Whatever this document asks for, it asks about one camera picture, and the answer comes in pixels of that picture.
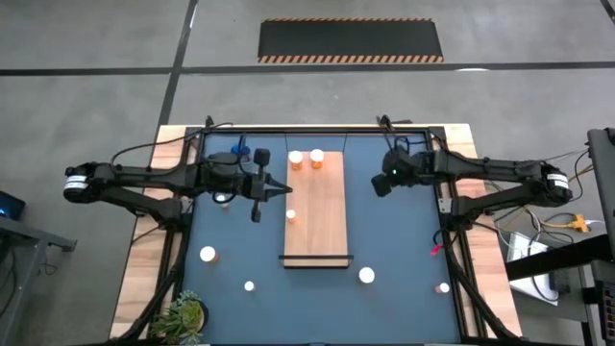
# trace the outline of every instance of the potted plant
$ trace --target potted plant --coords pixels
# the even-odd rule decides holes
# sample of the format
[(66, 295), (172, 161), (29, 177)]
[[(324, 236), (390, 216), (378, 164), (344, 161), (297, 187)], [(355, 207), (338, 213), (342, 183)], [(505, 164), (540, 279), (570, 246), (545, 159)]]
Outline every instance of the potted plant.
[(209, 311), (199, 296), (189, 290), (171, 303), (152, 323), (152, 332), (169, 344), (198, 345)]

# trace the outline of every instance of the cable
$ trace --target cable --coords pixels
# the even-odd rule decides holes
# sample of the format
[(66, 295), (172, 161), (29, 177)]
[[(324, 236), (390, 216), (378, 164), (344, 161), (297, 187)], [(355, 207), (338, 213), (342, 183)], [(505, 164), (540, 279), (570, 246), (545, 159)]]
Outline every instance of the cable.
[[(210, 130), (216, 129), (216, 128), (219, 128), (219, 127), (225, 126), (225, 125), (231, 125), (232, 126), (233, 123), (232, 122), (223, 122), (223, 123), (220, 123), (220, 124), (216, 124), (216, 125), (212, 125), (212, 126), (209, 126), (209, 127), (205, 127), (205, 128), (203, 128), (203, 129), (201, 129), (201, 130), (199, 130), (197, 132), (194, 132), (192, 134), (188, 134), (188, 135), (185, 135), (185, 136), (180, 136), (180, 137), (169, 139), (169, 140), (162, 141), (162, 142), (152, 142), (152, 143), (140, 144), (140, 145), (136, 145), (136, 146), (133, 146), (133, 147), (129, 147), (129, 148), (120, 150), (119, 152), (115, 153), (115, 155), (113, 155), (111, 157), (111, 162), (110, 162), (111, 171), (113, 173), (115, 173), (115, 174), (133, 175), (131, 173), (123, 173), (123, 172), (118, 172), (116, 170), (114, 163), (115, 163), (115, 160), (117, 160), (117, 158), (119, 156), (121, 156), (121, 155), (123, 155), (125, 153), (128, 153), (128, 152), (131, 152), (133, 150), (136, 150), (136, 149), (147, 148), (147, 147), (155, 146), (155, 145), (169, 144), (169, 143), (172, 143), (174, 141), (181, 140), (181, 139), (193, 138), (193, 137), (195, 137), (197, 135), (204, 135), (204, 136), (206, 136), (209, 133)], [(150, 173), (150, 176), (153, 176), (153, 177), (165, 176), (165, 175), (168, 175), (168, 174), (171, 174), (171, 173), (175, 172), (176, 170), (178, 170), (179, 168), (181, 168), (183, 166), (184, 166), (184, 164), (178, 164), (178, 165), (176, 165), (176, 166), (174, 166), (172, 168), (169, 168), (167, 171), (164, 171), (164, 172), (161, 172), (161, 173)]]
[[(444, 241), (441, 244), (437, 240), (437, 236), (441, 235), (441, 234), (442, 234), (442, 230), (435, 231), (435, 233), (433, 234), (433, 237), (431, 238), (431, 240), (433, 241), (433, 245), (435, 245), (435, 246), (443, 246)], [(459, 232), (455, 232), (455, 236), (453, 237), (453, 241), (451, 241), (451, 244), (455, 244), (455, 242), (457, 241), (458, 238), (459, 238)]]
[[(449, 149), (447, 149), (446, 146), (443, 145), (443, 143), (444, 143), (443, 140), (440, 139), (439, 137), (435, 136), (434, 138), (438, 141), (438, 143), (440, 143), (441, 150), (447, 152), (449, 155), (451, 155), (451, 156), (453, 156), (453, 157), (455, 157), (455, 158), (457, 158), (459, 160), (465, 161), (466, 163), (477, 165), (477, 166), (480, 166), (480, 167), (510, 168), (508, 165), (499, 165), (499, 164), (493, 164), (493, 163), (472, 161), (472, 160), (464, 157), (463, 155), (461, 155), (459, 153), (452, 152)], [(551, 161), (551, 160), (554, 160), (554, 159), (559, 159), (559, 158), (562, 158), (562, 157), (568, 157), (568, 156), (574, 155), (574, 153), (575, 152), (569, 152), (569, 153), (557, 155), (557, 156), (554, 156), (554, 157), (551, 157), (551, 158), (540, 159), (540, 160), (528, 160), (525, 164), (519, 164), (516, 167), (517, 168), (524, 168), (524, 167), (533, 165), (533, 164), (535, 164), (537, 162), (546, 162), (546, 161)]]
[(136, 241), (137, 241), (137, 240), (139, 240), (139, 239), (143, 238), (144, 236), (146, 236), (146, 235), (150, 234), (151, 232), (153, 232), (153, 231), (155, 231), (155, 230), (157, 230), (157, 229), (159, 229), (159, 228), (161, 228), (161, 227), (162, 227), (162, 225), (158, 225), (158, 226), (154, 227), (153, 229), (151, 229), (151, 230), (147, 231), (146, 233), (144, 233), (144, 234), (142, 234), (142, 235), (139, 235), (138, 237), (136, 237), (135, 239), (133, 239), (133, 241), (131, 241), (131, 245), (134, 245), (134, 244), (136, 243)]
[(580, 189), (580, 194), (577, 197), (571, 199), (570, 202), (575, 202), (579, 198), (583, 197), (583, 185), (580, 183), (580, 179), (578, 178), (578, 176), (579, 176), (579, 173), (578, 173), (578, 162), (582, 159), (582, 157), (584, 157), (588, 153), (589, 153), (589, 150), (585, 151), (583, 154), (579, 155), (577, 160), (575, 161), (575, 178), (577, 179), (578, 188)]

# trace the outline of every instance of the blue table surface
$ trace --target blue table surface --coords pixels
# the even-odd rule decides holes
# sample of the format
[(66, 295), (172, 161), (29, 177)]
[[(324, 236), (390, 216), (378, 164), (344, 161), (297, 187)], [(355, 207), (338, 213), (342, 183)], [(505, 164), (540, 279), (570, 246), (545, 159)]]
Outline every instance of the blue table surface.
[[(420, 141), (418, 135), (409, 138)], [(205, 155), (229, 151), (235, 135), (209, 135)], [(260, 223), (250, 221), (252, 201), (235, 198), (227, 209), (204, 194), (195, 203), (183, 289), (209, 308), (206, 343), (409, 343), (458, 342), (452, 294), (434, 287), (449, 281), (445, 257), (432, 257), (439, 222), (431, 186), (398, 187), (376, 196), (370, 179), (387, 150), (382, 136), (249, 135), (252, 151), (267, 148), (267, 171), (286, 181), (289, 150), (344, 152), (348, 269), (284, 269), (284, 197), (261, 205)], [(412, 151), (425, 150), (413, 145)], [(217, 263), (199, 252), (213, 246)], [(372, 284), (358, 270), (376, 272)], [(243, 288), (246, 281), (254, 292)]]

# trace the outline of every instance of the orange cup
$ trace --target orange cup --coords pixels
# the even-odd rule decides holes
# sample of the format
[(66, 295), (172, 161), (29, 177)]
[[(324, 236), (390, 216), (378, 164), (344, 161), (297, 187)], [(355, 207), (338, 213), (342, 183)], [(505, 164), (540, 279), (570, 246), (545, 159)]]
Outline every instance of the orange cup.
[(325, 153), (320, 149), (314, 149), (309, 153), (309, 159), (311, 160), (311, 167), (318, 169), (323, 166)]
[(304, 160), (304, 154), (300, 151), (291, 151), (288, 153), (288, 160), (290, 161), (292, 169), (300, 170), (301, 163)]

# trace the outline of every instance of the wooden table frame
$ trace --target wooden table frame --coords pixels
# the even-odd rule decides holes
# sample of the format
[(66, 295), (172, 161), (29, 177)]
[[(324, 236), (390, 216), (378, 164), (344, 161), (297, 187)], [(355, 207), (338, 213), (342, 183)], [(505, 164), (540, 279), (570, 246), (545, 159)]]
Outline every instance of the wooden table frame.
[[(186, 128), (191, 127), (202, 126), (161, 126), (157, 142), (184, 136)], [(342, 127), (354, 129), (375, 128), (374, 125), (240, 125), (236, 127), (250, 129), (302, 129), (318, 127), (332, 130)], [(472, 133), (468, 124), (404, 124), (396, 126), (399, 130), (413, 128), (425, 129), (427, 127), (444, 128), (447, 145), (450, 150), (456, 151), (469, 158), (475, 158), (477, 156)], [(155, 168), (170, 168), (175, 166), (180, 161), (182, 149), (183, 142), (181, 140), (155, 146), (151, 166)], [(190, 158), (194, 160), (194, 153), (192, 153)], [(479, 197), (486, 194), (484, 182), (479, 180), (460, 180), (455, 184), (455, 187), (458, 195)], [(448, 185), (442, 185), (440, 188), (442, 197), (450, 196)], [(159, 199), (172, 196), (171, 192), (168, 190), (152, 188), (146, 188), (144, 194)], [(491, 217), (482, 215), (479, 221), (489, 226), (493, 225)], [(133, 238), (142, 235), (155, 226), (156, 223), (149, 216), (137, 219)], [(177, 255), (177, 245), (180, 243), (181, 235), (175, 234), (174, 237), (175, 241), (173, 244), (175, 246), (173, 246), (173, 250), (171, 251), (171, 261), (175, 260)], [(140, 239), (139, 242), (131, 247), (111, 325), (110, 337), (120, 336), (126, 332), (152, 298), (159, 276), (160, 258), (162, 256), (164, 240), (165, 231), (156, 231)], [(517, 335), (521, 335), (521, 327), (508, 285), (508, 278), (505, 271), (504, 260), (500, 252), (498, 236), (482, 227), (474, 227), (471, 231), (467, 232), (467, 239), (465, 240), (467, 240), (467, 246), (470, 250), (471, 267), (474, 269), (476, 284), (480, 295), (509, 330)], [(461, 255), (459, 243), (460, 242), (457, 242), (455, 244), (455, 254), (459, 262), (463, 265), (464, 257)], [(460, 288), (460, 292), (460, 299), (465, 317), (464, 320), (467, 323), (467, 334), (470, 336), (480, 335), (479, 330), (482, 328), (482, 323), (476, 323), (475, 309), (469, 297), (465, 291), (463, 291), (463, 288)], [(168, 304), (170, 298), (171, 294), (169, 292), (165, 297), (165, 304)], [(488, 328), (487, 334), (490, 337), (494, 337), (493, 333)]]

